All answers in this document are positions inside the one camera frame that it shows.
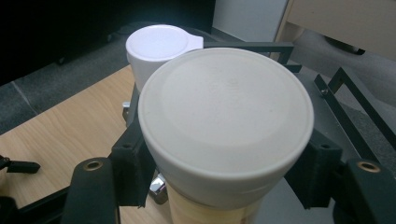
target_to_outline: gray floor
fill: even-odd
[[[26,77],[1,86],[0,134],[128,65],[124,47],[126,39],[134,30],[148,24],[134,23],[122,27],[107,44],[81,52],[77,57],[66,60],[63,65],[49,64]],[[203,35],[205,41],[221,41],[225,38],[192,29],[188,31]],[[302,72],[312,76],[321,73],[328,80],[340,66],[351,67],[389,116],[396,117],[396,90],[393,88],[396,84],[396,62],[370,52],[355,55],[352,52],[354,48],[311,31],[305,31],[294,45],[291,59],[304,66]],[[389,148],[384,139],[371,132],[373,127],[370,120],[347,91],[341,91],[338,97],[360,125],[363,135],[372,139],[382,162],[396,174],[394,150]]]

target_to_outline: white wall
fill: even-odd
[[[213,27],[243,41],[274,41],[288,0],[217,0]]]

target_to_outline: white container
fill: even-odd
[[[170,25],[152,25],[133,32],[126,41],[127,58],[139,92],[161,65],[193,49],[202,49],[204,39]]]
[[[294,74],[241,49],[200,49],[166,63],[143,88],[138,113],[167,183],[225,210],[261,200],[299,158],[314,124]]]

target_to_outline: plastic lid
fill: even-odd
[[[143,61],[168,61],[192,49],[201,49],[204,40],[170,25],[152,25],[135,31],[126,42],[128,52]]]
[[[294,74],[241,49],[201,49],[166,63],[143,88],[138,112],[153,150],[180,169],[215,178],[290,164],[314,123]]]

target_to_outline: white lid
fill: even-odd
[[[221,179],[262,176],[295,161],[314,123],[294,74],[241,49],[201,49],[166,63],[143,88],[138,113],[156,153]]]
[[[127,42],[128,52],[143,61],[168,61],[193,49],[201,49],[204,39],[170,25],[152,25],[133,32]]]

